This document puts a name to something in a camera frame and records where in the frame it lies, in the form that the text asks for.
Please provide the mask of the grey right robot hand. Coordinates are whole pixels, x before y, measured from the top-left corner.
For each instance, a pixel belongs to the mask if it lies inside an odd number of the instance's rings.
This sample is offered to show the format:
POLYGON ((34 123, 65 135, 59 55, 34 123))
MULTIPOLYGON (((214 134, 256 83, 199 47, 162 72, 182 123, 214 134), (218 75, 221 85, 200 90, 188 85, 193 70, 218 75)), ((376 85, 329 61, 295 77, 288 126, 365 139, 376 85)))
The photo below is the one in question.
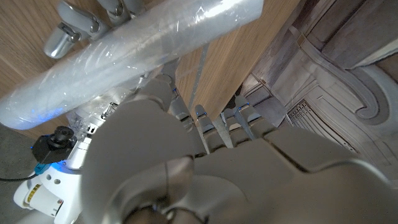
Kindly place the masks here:
POLYGON ((116 42, 124 29, 144 6, 141 1, 101 1, 113 23, 109 27, 96 15, 61 1, 58 13, 62 22, 45 45, 45 53, 53 58, 64 56, 76 40, 91 39, 93 43, 69 59, 54 65, 42 74, 39 88, 43 91, 43 108, 37 110, 39 124, 58 118, 102 92, 120 84, 111 71, 119 68, 116 42))

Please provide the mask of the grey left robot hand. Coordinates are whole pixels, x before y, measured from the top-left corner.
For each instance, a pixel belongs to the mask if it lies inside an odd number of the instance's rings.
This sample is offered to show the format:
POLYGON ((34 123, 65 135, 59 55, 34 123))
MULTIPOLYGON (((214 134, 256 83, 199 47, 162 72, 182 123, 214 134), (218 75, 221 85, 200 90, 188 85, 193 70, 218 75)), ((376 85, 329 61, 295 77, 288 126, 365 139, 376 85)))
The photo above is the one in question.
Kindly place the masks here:
POLYGON ((374 166, 307 130, 278 129, 244 105, 226 147, 204 111, 195 156, 159 75, 95 132, 82 170, 86 223, 396 223, 397 192, 374 166))

